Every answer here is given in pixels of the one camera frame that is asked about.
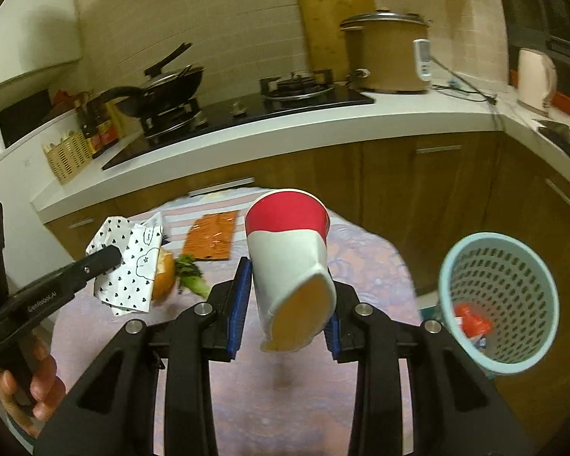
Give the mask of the person's left hand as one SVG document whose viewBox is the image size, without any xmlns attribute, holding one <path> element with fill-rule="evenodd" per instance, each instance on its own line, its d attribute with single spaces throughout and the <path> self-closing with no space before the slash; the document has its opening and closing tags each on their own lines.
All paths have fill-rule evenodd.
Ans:
<svg viewBox="0 0 570 456">
<path fill-rule="evenodd" d="M 33 359 L 33 371 L 26 388 L 21 388 L 8 369 L 0 369 L 0 401 L 14 424 L 33 440 L 42 431 L 67 395 L 57 376 L 57 364 L 46 344 L 34 334 L 24 340 L 25 355 Z"/>
</svg>

